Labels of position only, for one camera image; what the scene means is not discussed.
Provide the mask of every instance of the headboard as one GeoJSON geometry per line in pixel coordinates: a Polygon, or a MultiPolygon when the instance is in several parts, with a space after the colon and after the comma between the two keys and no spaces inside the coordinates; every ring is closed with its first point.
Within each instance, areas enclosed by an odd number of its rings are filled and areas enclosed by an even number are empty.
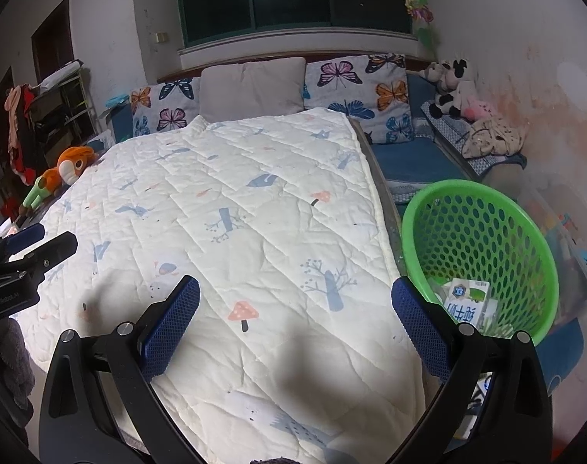
{"type": "MultiPolygon", "coordinates": [[[[251,56],[251,57],[243,57],[238,59],[232,59],[229,61],[223,61],[218,63],[212,64],[205,64],[202,66],[197,66],[196,68],[189,68],[187,70],[181,70],[179,72],[170,73],[169,75],[165,75],[164,77],[160,77],[158,79],[158,83],[163,82],[173,82],[174,80],[180,80],[181,78],[195,78],[200,77],[201,72],[208,68],[209,66],[215,66],[217,64],[237,64],[243,62],[256,62],[256,61],[268,61],[271,59],[278,59],[282,57],[303,57],[307,63],[313,63],[316,61],[330,61],[333,59],[337,59],[339,57],[346,57],[348,55],[368,55],[374,54],[374,52],[364,52],[364,51],[347,51],[347,52],[337,52],[337,51],[319,51],[319,52],[283,52],[279,54],[271,54],[271,55],[262,55],[262,56],[251,56]]],[[[430,61],[426,59],[420,59],[416,57],[407,57],[406,56],[406,69],[419,71],[424,70],[427,66],[429,66],[430,61]]]]}

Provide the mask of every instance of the white quilt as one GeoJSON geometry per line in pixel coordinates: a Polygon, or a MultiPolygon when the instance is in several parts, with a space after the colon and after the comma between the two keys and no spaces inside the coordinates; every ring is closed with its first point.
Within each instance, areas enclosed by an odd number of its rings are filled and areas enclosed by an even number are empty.
{"type": "Polygon", "coordinates": [[[63,330],[110,333],[189,274],[201,304],[152,386],[209,463],[384,463],[424,394],[353,129],[323,108],[199,118],[115,145],[48,210],[45,240],[79,247],[18,316],[29,352],[47,370],[63,330]]]}

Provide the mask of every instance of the light switch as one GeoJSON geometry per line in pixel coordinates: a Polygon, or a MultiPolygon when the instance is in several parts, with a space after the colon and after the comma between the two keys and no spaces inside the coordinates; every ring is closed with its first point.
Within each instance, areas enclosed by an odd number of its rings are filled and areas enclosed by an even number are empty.
{"type": "Polygon", "coordinates": [[[161,44],[169,41],[169,33],[156,33],[156,43],[161,44]]]}

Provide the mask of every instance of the butterfly pillow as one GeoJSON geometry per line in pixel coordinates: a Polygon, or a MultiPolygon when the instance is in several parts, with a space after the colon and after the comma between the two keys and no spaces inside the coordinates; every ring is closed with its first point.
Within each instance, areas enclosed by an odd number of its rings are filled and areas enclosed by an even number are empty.
{"type": "Polygon", "coordinates": [[[133,91],[133,136],[186,127],[199,114],[199,87],[199,78],[182,78],[133,91]]]}
{"type": "Polygon", "coordinates": [[[414,139],[406,64],[401,54],[310,63],[302,97],[306,109],[322,106],[357,119],[373,143],[414,139]]]}

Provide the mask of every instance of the transparent plastic bin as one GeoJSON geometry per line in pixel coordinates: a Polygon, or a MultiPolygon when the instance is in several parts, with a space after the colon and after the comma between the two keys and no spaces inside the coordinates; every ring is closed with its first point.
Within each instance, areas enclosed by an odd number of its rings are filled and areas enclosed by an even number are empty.
{"type": "Polygon", "coordinates": [[[553,254],[560,284],[553,330],[572,321],[587,306],[587,205],[558,174],[524,172],[513,165],[498,167],[505,169],[491,173],[485,183],[528,213],[553,254]]]}

